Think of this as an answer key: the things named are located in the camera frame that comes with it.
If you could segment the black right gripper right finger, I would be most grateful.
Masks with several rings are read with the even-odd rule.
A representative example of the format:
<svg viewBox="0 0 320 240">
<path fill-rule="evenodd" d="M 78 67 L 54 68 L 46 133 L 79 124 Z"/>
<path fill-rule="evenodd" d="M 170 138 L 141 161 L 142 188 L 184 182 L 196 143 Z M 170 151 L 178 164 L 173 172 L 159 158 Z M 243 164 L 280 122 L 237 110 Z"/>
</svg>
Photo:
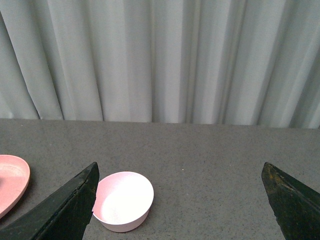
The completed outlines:
<svg viewBox="0 0 320 240">
<path fill-rule="evenodd" d="M 265 162 L 261 179 L 286 240 L 320 238 L 320 194 L 275 165 Z"/>
</svg>

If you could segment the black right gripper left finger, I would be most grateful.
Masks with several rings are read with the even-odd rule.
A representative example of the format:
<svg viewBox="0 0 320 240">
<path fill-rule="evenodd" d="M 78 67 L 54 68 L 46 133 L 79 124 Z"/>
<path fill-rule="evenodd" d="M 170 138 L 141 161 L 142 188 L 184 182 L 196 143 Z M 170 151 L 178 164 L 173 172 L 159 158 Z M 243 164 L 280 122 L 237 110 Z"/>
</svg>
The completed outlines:
<svg viewBox="0 0 320 240">
<path fill-rule="evenodd" d="M 0 231 L 2 240 L 81 240 L 100 178 L 93 162 L 32 210 Z"/>
</svg>

